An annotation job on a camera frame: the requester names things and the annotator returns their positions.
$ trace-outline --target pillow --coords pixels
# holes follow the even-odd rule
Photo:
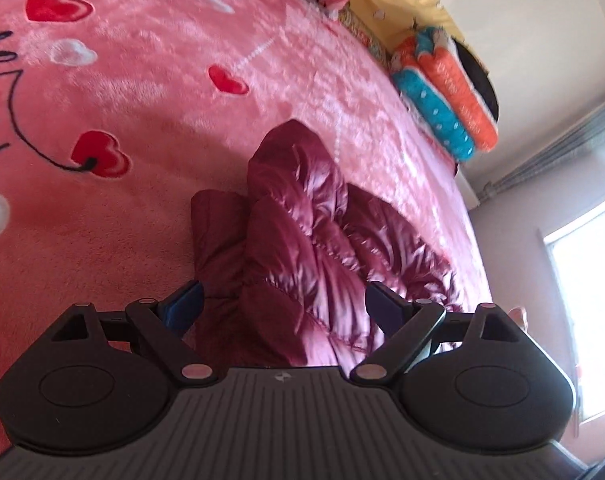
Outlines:
[[[484,68],[483,64],[470,52],[470,50],[460,41],[452,38],[456,45],[456,52],[458,59],[465,69],[465,73],[469,77],[471,84],[476,89],[476,92],[480,94],[483,101],[489,108],[491,115],[496,121],[499,120],[499,102],[496,97],[494,87],[491,85],[489,77],[487,77],[487,69]],[[417,36],[410,36],[399,47],[397,51],[403,51],[407,54],[415,56],[417,49],[429,50],[430,53],[434,52],[434,41],[431,39],[431,34],[420,34]]]
[[[498,142],[498,125],[463,69],[454,41],[442,28],[431,27],[422,34],[431,37],[434,51],[417,48],[418,65],[449,102],[476,147],[489,152]]]
[[[447,100],[425,78],[420,69],[407,66],[393,73],[391,78],[401,94],[415,104],[436,139],[455,160],[469,160],[475,152],[473,140]]]
[[[396,49],[391,56],[390,71],[391,73],[399,72],[403,68],[415,67],[420,68],[416,61],[416,48],[418,40],[416,36],[409,36]]]

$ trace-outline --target pink bedspread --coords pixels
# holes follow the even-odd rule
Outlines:
[[[489,300],[451,161],[309,4],[0,0],[0,376],[71,303],[121,308],[189,279],[191,196],[243,192],[290,118],[447,256],[467,307]]]

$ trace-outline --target maroon puffer jacket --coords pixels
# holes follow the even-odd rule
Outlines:
[[[365,282],[460,310],[449,263],[391,205],[346,184],[316,134],[289,121],[249,161],[249,196],[192,199],[204,312],[185,337],[218,370],[341,365],[383,343]]]

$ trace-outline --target pink wall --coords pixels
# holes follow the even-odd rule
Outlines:
[[[542,241],[605,200],[605,145],[471,211],[494,301],[527,308],[532,337],[570,376],[564,306]],[[586,463],[605,457],[605,415],[567,428],[563,444]]]

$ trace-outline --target teal polka dot pillow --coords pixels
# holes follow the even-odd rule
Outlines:
[[[460,162],[469,160],[475,147],[473,140],[447,100],[415,68],[404,68],[391,75],[396,88],[413,104],[431,127],[434,136]]]

